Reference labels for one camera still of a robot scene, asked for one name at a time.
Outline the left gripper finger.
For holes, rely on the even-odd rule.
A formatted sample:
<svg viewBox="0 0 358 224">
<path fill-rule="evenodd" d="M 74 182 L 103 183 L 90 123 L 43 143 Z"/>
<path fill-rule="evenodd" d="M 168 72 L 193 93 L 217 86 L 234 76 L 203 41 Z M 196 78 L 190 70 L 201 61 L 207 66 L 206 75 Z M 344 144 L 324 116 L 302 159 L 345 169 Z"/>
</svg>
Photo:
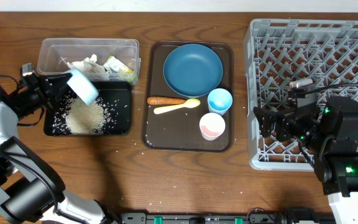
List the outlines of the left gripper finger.
<svg viewBox="0 0 358 224">
<path fill-rule="evenodd" d="M 62 73 L 58 75 L 44 75 L 42 79 L 45 81 L 48 88 L 61 90 L 68 86 L 67 83 L 71 77 L 71 73 Z"/>
<path fill-rule="evenodd" d="M 53 110 L 59 105 L 60 100 L 65 96 L 68 91 L 67 86 L 63 87 L 52 87 L 46 91 L 47 102 L 45 104 L 46 109 Z"/>
</svg>

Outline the pink cup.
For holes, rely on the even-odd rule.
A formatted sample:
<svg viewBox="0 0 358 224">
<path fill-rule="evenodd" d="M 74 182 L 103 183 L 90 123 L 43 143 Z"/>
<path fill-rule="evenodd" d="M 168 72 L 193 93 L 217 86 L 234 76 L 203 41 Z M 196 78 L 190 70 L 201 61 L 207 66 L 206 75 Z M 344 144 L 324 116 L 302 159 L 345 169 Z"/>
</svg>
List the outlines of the pink cup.
<svg viewBox="0 0 358 224">
<path fill-rule="evenodd" d="M 199 127 L 202 137 L 207 141 L 213 141 L 222 135 L 226 128 L 226 123 L 219 114 L 207 113 L 200 119 Z"/>
</svg>

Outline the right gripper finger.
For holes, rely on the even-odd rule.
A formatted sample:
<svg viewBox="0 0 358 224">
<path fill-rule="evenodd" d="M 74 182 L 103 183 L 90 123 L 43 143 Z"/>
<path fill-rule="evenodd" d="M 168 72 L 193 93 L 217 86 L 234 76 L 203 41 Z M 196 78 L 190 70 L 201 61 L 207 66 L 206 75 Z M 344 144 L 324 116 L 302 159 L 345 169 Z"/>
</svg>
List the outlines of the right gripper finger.
<svg viewBox="0 0 358 224">
<path fill-rule="evenodd" d="M 263 116 L 258 118 L 260 132 L 264 138 L 270 137 L 276 131 L 277 116 Z"/>
<path fill-rule="evenodd" d="M 257 118 L 271 117 L 271 118 L 284 118 L 285 114 L 281 111 L 271 111 L 259 107 L 254 107 L 253 112 Z"/>
</svg>

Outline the light blue cup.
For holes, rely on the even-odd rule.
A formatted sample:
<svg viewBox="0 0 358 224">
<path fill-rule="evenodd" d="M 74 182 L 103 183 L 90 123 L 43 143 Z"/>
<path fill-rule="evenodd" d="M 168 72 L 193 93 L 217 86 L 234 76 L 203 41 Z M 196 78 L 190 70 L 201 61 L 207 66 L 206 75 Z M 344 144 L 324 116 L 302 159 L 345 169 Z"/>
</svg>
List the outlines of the light blue cup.
<svg viewBox="0 0 358 224">
<path fill-rule="evenodd" d="M 207 102 L 210 113 L 222 116 L 232 106 L 233 99 L 229 91 L 217 88 L 209 93 Z"/>
</svg>

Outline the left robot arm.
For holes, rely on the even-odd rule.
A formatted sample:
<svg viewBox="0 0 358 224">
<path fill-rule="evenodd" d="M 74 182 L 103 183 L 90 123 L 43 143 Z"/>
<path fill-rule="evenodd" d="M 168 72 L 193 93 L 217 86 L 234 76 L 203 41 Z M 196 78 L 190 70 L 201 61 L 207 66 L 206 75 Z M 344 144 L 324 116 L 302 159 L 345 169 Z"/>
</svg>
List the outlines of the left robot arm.
<svg viewBox="0 0 358 224">
<path fill-rule="evenodd" d="M 50 77 L 24 72 L 12 93 L 0 85 L 0 216 L 9 223 L 122 221 L 98 201 L 68 191 L 57 172 L 19 139 L 19 120 L 36 110 L 54 109 L 67 88 L 87 105 L 98 95 L 77 70 Z"/>
</svg>

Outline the light blue bowl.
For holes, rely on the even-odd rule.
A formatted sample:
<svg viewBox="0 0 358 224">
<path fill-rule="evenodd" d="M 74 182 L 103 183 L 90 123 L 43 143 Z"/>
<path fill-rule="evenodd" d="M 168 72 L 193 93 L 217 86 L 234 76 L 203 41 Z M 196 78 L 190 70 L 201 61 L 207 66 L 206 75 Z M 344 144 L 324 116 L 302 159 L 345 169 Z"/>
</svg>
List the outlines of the light blue bowl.
<svg viewBox="0 0 358 224">
<path fill-rule="evenodd" d="M 68 73 L 71 74 L 71 78 L 67 81 L 67 85 L 86 105 L 90 106 L 98 97 L 98 90 L 81 71 L 71 69 Z"/>
</svg>

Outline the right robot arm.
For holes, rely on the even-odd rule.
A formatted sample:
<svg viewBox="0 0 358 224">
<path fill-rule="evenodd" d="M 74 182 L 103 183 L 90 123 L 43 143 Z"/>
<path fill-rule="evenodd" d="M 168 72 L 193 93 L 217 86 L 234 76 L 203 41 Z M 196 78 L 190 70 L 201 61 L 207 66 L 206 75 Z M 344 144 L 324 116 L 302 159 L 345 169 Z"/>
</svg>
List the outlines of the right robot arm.
<svg viewBox="0 0 358 224">
<path fill-rule="evenodd" d="M 284 111 L 253 109 L 261 135 L 296 139 L 329 199 L 336 223 L 358 223 L 358 102 L 332 96 L 323 110 L 314 93 L 293 97 Z"/>
</svg>

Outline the white tissue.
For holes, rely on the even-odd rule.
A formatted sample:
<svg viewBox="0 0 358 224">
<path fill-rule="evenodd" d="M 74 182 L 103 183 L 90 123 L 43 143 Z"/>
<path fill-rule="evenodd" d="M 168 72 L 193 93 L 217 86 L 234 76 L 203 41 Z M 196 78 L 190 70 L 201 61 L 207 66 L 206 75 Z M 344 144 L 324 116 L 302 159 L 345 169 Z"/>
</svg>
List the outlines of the white tissue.
<svg viewBox="0 0 358 224">
<path fill-rule="evenodd" d="M 97 59 L 97 55 L 93 54 L 82 61 L 67 62 L 67 65 L 70 69 L 77 69 L 83 73 L 105 73 L 105 68 L 97 64 Z"/>
</svg>

